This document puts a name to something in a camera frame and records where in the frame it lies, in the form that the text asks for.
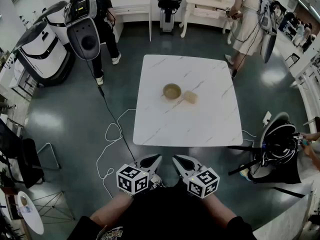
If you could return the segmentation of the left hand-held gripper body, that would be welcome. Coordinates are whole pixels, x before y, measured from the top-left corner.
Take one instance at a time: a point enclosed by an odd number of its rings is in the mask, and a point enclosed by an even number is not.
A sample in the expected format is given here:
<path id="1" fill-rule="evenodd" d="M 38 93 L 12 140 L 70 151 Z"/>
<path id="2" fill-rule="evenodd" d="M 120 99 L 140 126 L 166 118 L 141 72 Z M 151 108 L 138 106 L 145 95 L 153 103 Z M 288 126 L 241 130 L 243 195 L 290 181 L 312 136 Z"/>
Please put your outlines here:
<path id="1" fill-rule="evenodd" d="M 155 161 L 155 156 L 145 156 L 121 166 L 116 172 L 117 187 L 132 196 L 146 190 L 155 172 Z"/>

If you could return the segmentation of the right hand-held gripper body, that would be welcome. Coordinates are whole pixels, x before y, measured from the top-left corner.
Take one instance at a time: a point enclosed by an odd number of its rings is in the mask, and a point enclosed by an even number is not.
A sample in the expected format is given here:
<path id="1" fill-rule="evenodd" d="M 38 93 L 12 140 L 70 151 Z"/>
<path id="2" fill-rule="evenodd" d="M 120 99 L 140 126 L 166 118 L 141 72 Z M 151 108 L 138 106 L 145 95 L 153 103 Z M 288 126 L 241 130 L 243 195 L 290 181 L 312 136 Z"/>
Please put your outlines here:
<path id="1" fill-rule="evenodd" d="M 218 189 L 219 182 L 218 174 L 211 167 L 203 165 L 187 179 L 187 191 L 198 198 L 204 199 Z"/>

